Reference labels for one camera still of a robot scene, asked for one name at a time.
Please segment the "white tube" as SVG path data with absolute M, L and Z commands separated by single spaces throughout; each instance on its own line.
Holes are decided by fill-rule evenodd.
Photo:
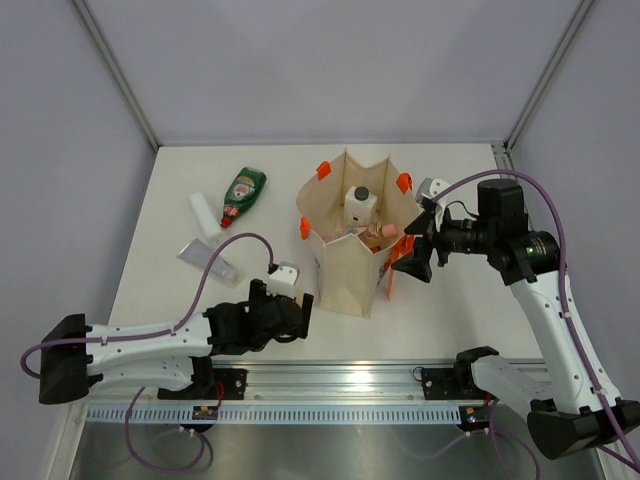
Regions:
M 204 193 L 198 191 L 191 194 L 189 203 L 204 237 L 207 240 L 217 237 L 222 231 L 221 225 L 216 219 Z

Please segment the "pink shampoo bottle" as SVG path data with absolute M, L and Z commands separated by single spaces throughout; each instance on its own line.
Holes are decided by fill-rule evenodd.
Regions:
M 326 237 L 325 241 L 332 242 L 347 235 L 355 235 L 362 241 L 377 241 L 379 239 L 395 237 L 397 234 L 398 229 L 395 224 L 382 224 L 381 222 L 376 222 L 365 226 L 355 226 L 339 231 L 329 237 Z

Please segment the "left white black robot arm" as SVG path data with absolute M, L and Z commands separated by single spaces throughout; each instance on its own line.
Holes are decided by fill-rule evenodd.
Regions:
M 41 342 L 39 401 L 60 405 L 109 388 L 141 387 L 204 398 L 215 385 L 212 357 L 306 338 L 313 302 L 309 293 L 287 296 L 254 279 L 247 300 L 196 312 L 181 328 L 89 325 L 84 315 L 69 315 Z

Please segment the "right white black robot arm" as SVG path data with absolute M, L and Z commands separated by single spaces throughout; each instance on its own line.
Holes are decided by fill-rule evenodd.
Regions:
M 461 220 L 450 214 L 447 187 L 425 179 L 418 188 L 423 211 L 405 229 L 413 249 L 393 270 L 430 282 L 432 258 L 445 266 L 452 253 L 485 257 L 529 321 L 551 384 L 534 381 L 484 346 L 458 353 L 446 376 L 423 372 L 425 397 L 450 386 L 469 399 L 503 401 L 526 421 L 548 459 L 604 447 L 638 428 L 639 404 L 621 397 L 599 362 L 570 298 L 561 246 L 550 233 L 530 229 L 521 186 L 502 178 L 479 182 L 478 212 Z

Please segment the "white bottle black cap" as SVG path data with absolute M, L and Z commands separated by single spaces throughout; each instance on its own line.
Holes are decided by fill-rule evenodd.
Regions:
M 343 220 L 347 227 L 374 222 L 378 197 L 365 186 L 350 187 L 344 197 Z

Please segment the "cream canvas bag orange handles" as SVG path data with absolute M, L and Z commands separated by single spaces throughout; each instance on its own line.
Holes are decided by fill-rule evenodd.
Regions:
M 344 224 L 343 209 L 345 194 L 352 186 L 365 186 L 378 197 L 373 223 L 395 224 L 395 237 L 362 241 L 347 235 L 325 241 L 350 228 Z M 301 216 L 300 236 L 310 245 L 316 263 L 320 307 L 369 317 L 384 275 L 413 243 L 404 234 L 405 227 L 418 215 L 411 176 L 399 172 L 389 157 L 364 166 L 345 151 L 316 169 L 299 190 L 296 207 Z

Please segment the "green dish soap bottle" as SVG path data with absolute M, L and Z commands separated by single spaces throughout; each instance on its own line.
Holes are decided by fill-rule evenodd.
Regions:
M 256 203 L 267 182 L 264 172 L 243 167 L 227 189 L 220 225 L 229 228 Z

